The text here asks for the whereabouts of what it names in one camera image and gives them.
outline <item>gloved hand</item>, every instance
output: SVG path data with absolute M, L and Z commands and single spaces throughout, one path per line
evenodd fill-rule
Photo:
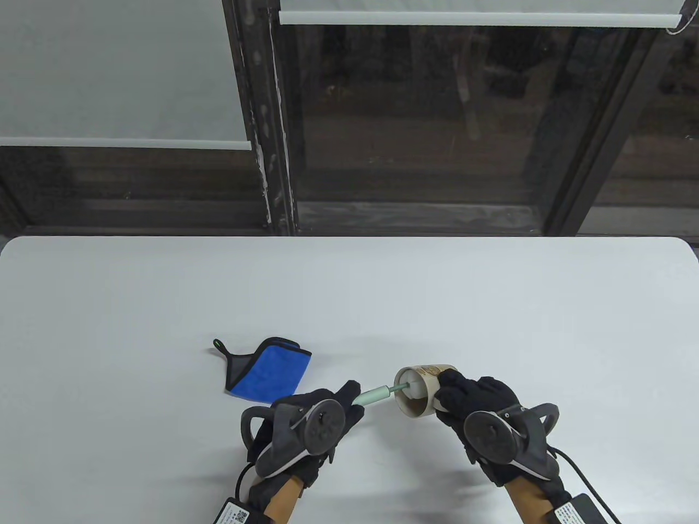
M 360 394 L 361 388 L 358 382 L 349 380 L 341 387 L 337 393 L 333 393 L 328 389 L 317 389 L 311 393 L 303 395 L 292 395 L 290 397 L 280 398 L 272 404 L 272 407 L 278 404 L 290 404 L 299 407 L 311 407 L 316 405 L 321 400 L 332 398 L 337 400 L 345 410 L 345 428 L 342 432 L 341 439 L 347 434 L 352 427 L 361 420 L 364 416 L 364 408 L 358 405 L 352 405 L 354 399 Z M 271 421 L 265 420 L 260 426 L 260 429 L 255 435 L 254 441 L 250 450 L 247 452 L 247 461 L 254 463 L 257 461 L 260 453 L 272 442 L 273 424 Z M 304 488 L 310 487 L 318 478 L 320 467 L 329 457 L 330 462 L 333 461 L 335 448 L 332 448 L 328 453 L 320 456 L 308 456 L 302 458 L 296 464 L 287 468 L 285 471 L 272 477 L 265 479 L 253 486 L 250 489 L 250 501 L 256 507 L 264 508 L 268 500 L 271 499 L 273 493 L 276 493 L 281 486 L 291 477 L 298 477 Z
M 465 378 L 456 370 L 442 371 L 438 379 L 440 388 L 435 393 L 435 398 L 449 412 L 437 411 L 437 418 L 454 430 L 471 463 L 477 461 L 497 486 L 503 486 L 522 476 L 524 472 L 518 467 L 489 463 L 483 457 L 479 457 L 463 433 L 463 422 L 473 412 L 498 412 L 519 404 L 512 390 L 493 377 L 481 377 L 475 381 Z

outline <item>blue microfiber towel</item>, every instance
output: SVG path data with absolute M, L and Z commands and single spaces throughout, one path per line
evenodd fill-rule
M 293 340 L 280 337 L 264 340 L 249 355 L 230 353 L 218 339 L 214 347 L 226 357 L 226 391 L 265 404 L 296 392 L 311 356 Z

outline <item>roller blind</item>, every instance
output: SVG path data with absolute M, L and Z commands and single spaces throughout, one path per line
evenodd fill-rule
M 249 149 L 221 0 L 0 0 L 0 145 Z
M 684 0 L 280 0 L 282 24 L 675 27 Z

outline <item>label sticker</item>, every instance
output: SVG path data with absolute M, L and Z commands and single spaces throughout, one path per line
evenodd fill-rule
M 249 511 L 236 506 L 233 502 L 227 502 L 215 524 L 245 524 L 249 516 Z
M 556 518 L 561 524 L 585 524 L 580 514 L 568 502 L 556 510 Z

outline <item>cable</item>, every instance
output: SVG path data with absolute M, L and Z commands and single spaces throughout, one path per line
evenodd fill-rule
M 687 20 L 687 23 L 684 26 L 682 26 L 681 29 L 678 29 L 677 31 L 670 31 L 669 29 L 666 29 L 665 32 L 671 36 L 675 36 L 676 34 L 682 33 L 685 29 L 687 29 L 687 27 L 689 27 L 692 21 L 694 21 L 694 19 L 697 16 L 697 13 L 699 13 L 699 0 L 697 0 L 697 6 L 694 9 L 694 13 L 692 13 L 692 16 L 689 17 L 689 20 Z
M 548 446 L 549 451 L 551 454 L 556 458 L 556 455 L 560 455 L 561 457 L 565 458 L 565 461 L 570 464 L 570 466 L 575 470 L 577 475 L 580 477 L 580 479 L 585 483 L 585 486 L 590 490 L 590 493 L 597 499 L 597 502 L 600 503 L 600 505 L 605 509 L 605 511 L 609 514 L 610 517 L 612 517 L 612 520 L 616 524 L 621 524 L 619 522 L 619 519 L 617 518 L 616 515 L 614 515 L 614 512 L 610 509 L 609 506 L 607 506 L 607 503 L 602 500 L 602 497 L 599 496 L 599 493 L 595 491 L 595 488 L 592 487 L 592 484 L 590 484 L 590 481 L 587 480 L 587 478 L 582 474 L 582 471 L 580 471 L 580 468 L 572 461 L 572 458 L 570 458 L 568 455 L 566 455 L 564 452 L 562 452 L 560 449 L 556 449 L 552 446 Z
M 240 472 L 240 475 L 238 475 L 238 482 L 236 482 L 236 500 L 240 500 L 240 486 L 243 484 L 243 477 L 252 466 L 254 466 L 253 463 L 248 463 L 248 465 L 245 466 Z

